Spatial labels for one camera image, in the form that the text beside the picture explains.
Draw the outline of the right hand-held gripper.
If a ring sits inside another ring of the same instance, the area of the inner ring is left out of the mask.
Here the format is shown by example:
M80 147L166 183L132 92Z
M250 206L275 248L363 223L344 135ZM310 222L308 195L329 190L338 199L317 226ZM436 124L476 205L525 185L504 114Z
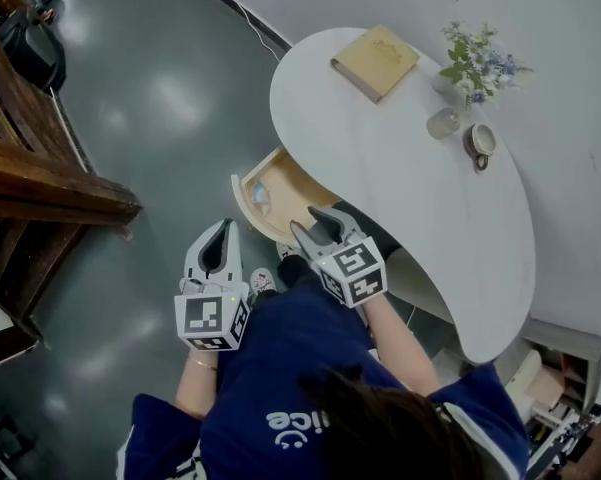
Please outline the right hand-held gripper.
M308 212L316 224L306 229L292 220L290 230L324 289L349 308L384 294L385 262L374 239L346 212L315 206L309 206Z

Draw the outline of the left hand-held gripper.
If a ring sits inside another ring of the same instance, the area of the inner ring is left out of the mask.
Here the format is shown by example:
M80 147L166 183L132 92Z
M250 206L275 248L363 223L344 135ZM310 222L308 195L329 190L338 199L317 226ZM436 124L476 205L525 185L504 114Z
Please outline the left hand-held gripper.
M225 218L188 249L181 293L174 297L178 337L201 352L238 350L250 316L249 286L242 280L239 227ZM221 285L196 279L215 279Z

